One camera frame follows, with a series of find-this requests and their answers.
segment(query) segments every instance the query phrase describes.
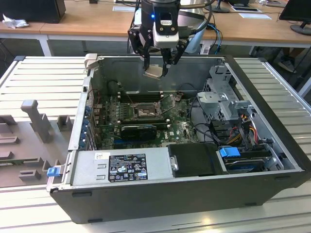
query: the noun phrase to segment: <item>monitor stand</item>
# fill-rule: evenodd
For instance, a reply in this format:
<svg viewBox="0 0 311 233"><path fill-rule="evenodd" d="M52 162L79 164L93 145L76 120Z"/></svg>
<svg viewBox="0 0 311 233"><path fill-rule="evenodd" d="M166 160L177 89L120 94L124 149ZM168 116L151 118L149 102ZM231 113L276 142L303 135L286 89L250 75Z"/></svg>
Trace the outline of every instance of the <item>monitor stand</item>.
<svg viewBox="0 0 311 233"><path fill-rule="evenodd" d="M224 8L224 7L220 7L221 1L222 0L218 0L217 1L217 5L216 6L212 6L212 12L216 12L216 13L229 13L230 12L229 9Z"/></svg>
<svg viewBox="0 0 311 233"><path fill-rule="evenodd" d="M291 25L291 29L299 34L303 35L311 35L311 28L306 27L307 22L303 22L300 26L299 25Z"/></svg>

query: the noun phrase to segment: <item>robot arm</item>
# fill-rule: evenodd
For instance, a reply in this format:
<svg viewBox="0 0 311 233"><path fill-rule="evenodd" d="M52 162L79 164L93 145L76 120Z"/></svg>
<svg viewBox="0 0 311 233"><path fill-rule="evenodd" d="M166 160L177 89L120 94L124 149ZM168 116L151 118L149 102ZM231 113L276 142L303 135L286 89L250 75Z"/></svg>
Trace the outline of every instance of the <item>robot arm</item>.
<svg viewBox="0 0 311 233"><path fill-rule="evenodd" d="M215 0L202 4L180 5L180 0L142 0L141 2L141 25L134 25L128 30L134 53L144 59L144 70L152 73L150 69L150 53L161 51L163 57L162 72L165 76L168 68L176 65L189 44L189 36L206 28L211 17L211 10L206 23L199 29L191 27L179 27L178 12L180 9L203 8L209 6Z"/></svg>

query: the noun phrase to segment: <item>wooden desk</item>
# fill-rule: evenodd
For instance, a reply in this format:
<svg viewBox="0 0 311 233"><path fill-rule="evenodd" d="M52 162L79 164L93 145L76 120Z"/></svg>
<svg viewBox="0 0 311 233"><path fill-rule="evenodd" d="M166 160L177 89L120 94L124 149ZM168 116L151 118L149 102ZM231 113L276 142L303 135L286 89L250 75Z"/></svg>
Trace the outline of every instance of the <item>wooden desk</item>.
<svg viewBox="0 0 311 233"><path fill-rule="evenodd" d="M0 33L29 33L29 34L40 34L40 29L44 23L32 22L28 27L24 28L8 28L3 23L0 23Z"/></svg>
<svg viewBox="0 0 311 233"><path fill-rule="evenodd" d="M0 26L2 38L33 38L40 41L46 56L52 55L49 40L126 41L133 12L112 11L112 2L89 4L88 1L66 0L66 13L59 24L30 23L25 29L11 30ZM215 14L216 25L223 33L223 45L301 47L311 45L311 36L300 35L290 29L290 23L278 20L283 8L255 4L272 20L242 18L238 13ZM203 41L215 40L214 31L205 31Z"/></svg>

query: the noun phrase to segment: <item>warning label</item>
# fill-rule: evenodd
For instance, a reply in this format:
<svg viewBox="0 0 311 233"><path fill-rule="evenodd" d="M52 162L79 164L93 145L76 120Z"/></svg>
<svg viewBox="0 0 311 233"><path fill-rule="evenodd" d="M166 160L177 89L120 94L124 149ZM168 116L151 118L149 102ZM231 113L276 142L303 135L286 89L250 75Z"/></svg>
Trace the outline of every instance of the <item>warning label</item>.
<svg viewBox="0 0 311 233"><path fill-rule="evenodd" d="M111 155L109 157L110 182L147 180L145 154Z"/></svg>

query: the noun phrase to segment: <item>shoe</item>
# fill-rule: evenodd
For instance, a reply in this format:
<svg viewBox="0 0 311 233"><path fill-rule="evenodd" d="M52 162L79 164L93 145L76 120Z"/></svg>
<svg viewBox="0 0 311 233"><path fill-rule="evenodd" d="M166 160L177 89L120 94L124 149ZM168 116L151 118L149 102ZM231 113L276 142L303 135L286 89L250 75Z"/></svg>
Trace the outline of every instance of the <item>shoe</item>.
<svg viewBox="0 0 311 233"><path fill-rule="evenodd" d="M294 58L290 57L282 57L281 61L278 63L280 67L282 67L284 70L287 70L291 73L297 73L294 66Z"/></svg>

